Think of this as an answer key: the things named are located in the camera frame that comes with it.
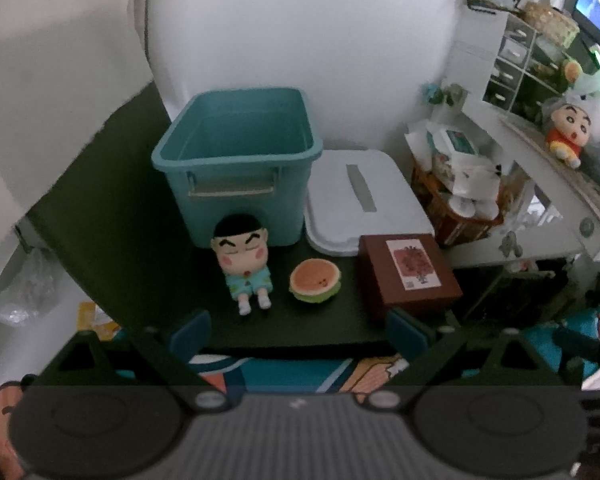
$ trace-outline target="tissue box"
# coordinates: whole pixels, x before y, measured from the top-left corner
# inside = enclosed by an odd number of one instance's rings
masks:
[[[478,148],[468,137],[454,126],[431,125],[431,142],[433,149],[448,156],[461,153],[478,156]]]
[[[372,320],[384,320],[394,307],[426,317],[462,296],[431,235],[362,236],[358,273]]]

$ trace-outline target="small drawer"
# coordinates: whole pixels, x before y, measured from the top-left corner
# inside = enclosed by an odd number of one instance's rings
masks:
[[[487,101],[498,108],[502,108],[503,110],[509,110],[514,94],[515,92],[513,90],[491,81],[487,85],[487,90],[484,93],[484,98],[482,100]]]
[[[502,40],[500,57],[515,65],[523,66],[528,52],[529,50],[526,46],[519,44],[517,41],[513,41],[511,38],[504,38]]]
[[[520,79],[522,78],[522,72],[519,69],[511,66],[509,63],[505,63],[502,60],[497,59],[491,72],[492,79],[499,81],[504,86],[515,90],[518,88]]]
[[[531,57],[554,70],[560,70],[567,55],[547,38],[538,35]]]
[[[531,43],[534,40],[534,30],[513,15],[509,16],[504,35],[527,48],[531,47]]]

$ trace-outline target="bin handle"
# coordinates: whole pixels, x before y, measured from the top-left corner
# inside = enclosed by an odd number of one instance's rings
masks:
[[[280,181],[280,168],[276,168],[271,174],[270,182],[261,182],[257,184],[232,184],[228,186],[225,183],[200,185],[196,182],[196,176],[187,171],[189,180],[190,198],[229,198],[232,196],[259,196],[275,192]]]
[[[371,195],[365,176],[360,172],[358,165],[347,164],[347,175],[349,175],[349,182],[351,183],[353,192],[362,206],[362,211],[365,213],[377,213],[378,208],[374,203],[374,197]]]

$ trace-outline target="sticker on box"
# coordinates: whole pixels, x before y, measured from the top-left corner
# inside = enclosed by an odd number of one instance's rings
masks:
[[[420,240],[388,240],[386,244],[405,290],[442,286]]]

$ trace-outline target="red shirt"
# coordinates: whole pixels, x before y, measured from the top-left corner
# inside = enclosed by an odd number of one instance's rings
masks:
[[[558,130],[558,128],[552,128],[549,131],[549,133],[546,134],[546,137],[544,140],[546,141],[547,144],[551,144],[555,140],[557,142],[566,144],[573,150],[573,153],[575,153],[577,157],[580,156],[580,152],[582,151],[582,146],[578,146],[572,140],[565,137],[563,134],[560,133],[560,130]]]

